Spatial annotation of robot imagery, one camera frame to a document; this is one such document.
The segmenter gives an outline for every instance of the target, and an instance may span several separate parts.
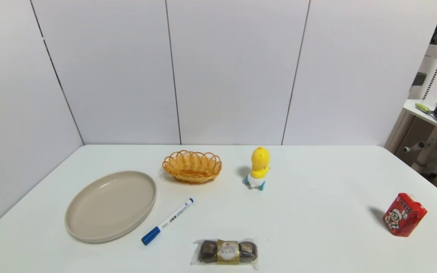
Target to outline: red juice box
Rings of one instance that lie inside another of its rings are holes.
[[[427,212],[407,193],[399,193],[384,214],[384,222],[393,235],[408,237]]]

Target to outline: wicker basket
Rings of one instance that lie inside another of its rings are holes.
[[[178,181],[201,184],[213,180],[222,169],[220,157],[206,152],[174,152],[163,161],[163,169]]]

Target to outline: beige plate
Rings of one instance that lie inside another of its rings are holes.
[[[72,200],[65,214],[68,232],[100,243],[126,235],[148,216],[156,184],[144,173],[121,171],[92,182]]]

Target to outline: wall panel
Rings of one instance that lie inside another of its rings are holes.
[[[0,217],[81,145],[31,3],[0,0]]]
[[[312,0],[284,144],[383,146],[437,23],[437,0]]]
[[[178,144],[165,1],[33,0],[85,144]]]
[[[308,0],[168,0],[183,144],[281,144]]]

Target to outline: yellow toy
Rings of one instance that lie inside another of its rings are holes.
[[[264,147],[258,147],[252,153],[250,160],[252,161],[252,170],[247,175],[244,182],[252,188],[263,190],[264,185],[266,184],[266,175],[270,169],[269,151]]]

